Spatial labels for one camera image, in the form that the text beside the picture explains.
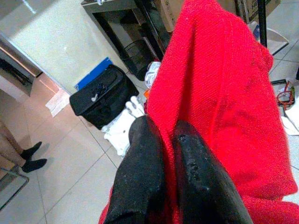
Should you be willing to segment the white paper sheet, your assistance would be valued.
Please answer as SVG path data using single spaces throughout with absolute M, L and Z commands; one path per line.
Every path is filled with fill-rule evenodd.
M 45 105 L 52 117 L 55 117 L 61 110 L 69 104 L 70 95 L 64 90 L 60 89 Z

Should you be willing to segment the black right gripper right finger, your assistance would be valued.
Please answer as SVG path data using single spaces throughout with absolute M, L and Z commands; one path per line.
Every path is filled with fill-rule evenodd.
M 178 121 L 172 145 L 182 224 L 253 224 L 232 179 L 195 127 Z

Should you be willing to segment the large brown cardboard box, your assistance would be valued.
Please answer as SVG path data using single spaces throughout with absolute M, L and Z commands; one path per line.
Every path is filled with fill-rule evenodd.
M 167 32 L 173 32 L 184 0 L 159 0 L 161 16 Z

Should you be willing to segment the person in beige trousers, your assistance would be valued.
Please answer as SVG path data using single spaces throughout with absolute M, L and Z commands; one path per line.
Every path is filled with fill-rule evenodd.
M 42 142 L 40 141 L 29 149 L 23 149 L 10 130 L 0 120 L 0 155 L 18 165 L 23 172 L 30 173 L 42 168 L 46 164 L 47 159 L 31 160 L 41 145 Z

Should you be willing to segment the black shelf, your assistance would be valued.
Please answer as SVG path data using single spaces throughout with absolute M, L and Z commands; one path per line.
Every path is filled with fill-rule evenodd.
M 83 0 L 91 17 L 129 72 L 144 81 L 170 41 L 157 0 Z

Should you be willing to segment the white garment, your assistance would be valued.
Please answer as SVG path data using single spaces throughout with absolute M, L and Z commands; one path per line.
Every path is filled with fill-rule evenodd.
M 129 130 L 133 122 L 145 115 L 144 103 L 140 97 L 132 96 L 125 108 L 108 125 L 102 127 L 104 139 L 116 149 L 117 155 L 124 157 L 129 146 Z

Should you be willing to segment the black fabric case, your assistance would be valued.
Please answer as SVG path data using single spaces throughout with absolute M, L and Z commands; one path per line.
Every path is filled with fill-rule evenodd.
M 125 72 L 109 65 L 69 100 L 76 116 L 82 116 L 100 130 L 122 112 L 132 96 L 138 95 L 139 91 Z

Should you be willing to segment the blue board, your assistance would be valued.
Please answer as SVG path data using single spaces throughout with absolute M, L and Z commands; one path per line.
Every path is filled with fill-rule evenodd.
M 74 88 L 79 91 L 99 76 L 109 65 L 113 64 L 109 57 L 102 60 L 95 68 L 93 68 L 83 79 L 81 79 Z

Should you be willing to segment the red mesh jersey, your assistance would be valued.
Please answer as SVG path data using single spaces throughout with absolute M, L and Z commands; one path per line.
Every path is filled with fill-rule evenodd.
M 185 0 L 147 100 L 163 143 L 166 224 L 179 219 L 175 126 L 198 131 L 253 224 L 299 224 L 287 138 L 269 80 L 272 55 L 217 0 Z

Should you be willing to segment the small brown cardboard box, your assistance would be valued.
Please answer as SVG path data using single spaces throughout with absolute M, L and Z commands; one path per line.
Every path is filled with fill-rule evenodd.
M 265 17 L 269 16 L 281 3 L 281 0 L 231 0 L 232 12 L 241 17 L 246 23 L 258 21 L 258 1 L 265 3 Z

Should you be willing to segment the steel cabinet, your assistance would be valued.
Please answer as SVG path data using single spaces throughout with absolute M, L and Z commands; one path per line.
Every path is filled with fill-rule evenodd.
M 0 31 L 0 90 L 15 99 L 28 98 L 34 79 L 41 74 L 42 70 Z

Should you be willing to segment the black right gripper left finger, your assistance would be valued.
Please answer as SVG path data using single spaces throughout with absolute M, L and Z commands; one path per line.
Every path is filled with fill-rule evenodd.
M 129 143 L 116 172 L 103 224 L 166 224 L 163 143 L 149 116 L 133 122 Z

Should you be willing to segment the chrome rail clothes rack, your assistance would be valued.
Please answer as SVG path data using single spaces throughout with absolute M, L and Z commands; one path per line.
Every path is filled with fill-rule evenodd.
M 267 28 L 265 0 L 257 0 L 260 43 L 274 56 L 289 45 L 289 41 L 276 30 Z

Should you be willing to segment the white plastic bag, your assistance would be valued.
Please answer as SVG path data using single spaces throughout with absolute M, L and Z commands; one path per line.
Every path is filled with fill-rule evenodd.
M 147 67 L 147 72 L 145 74 L 145 85 L 148 89 L 150 89 L 157 77 L 159 68 L 161 66 L 160 62 L 151 62 Z

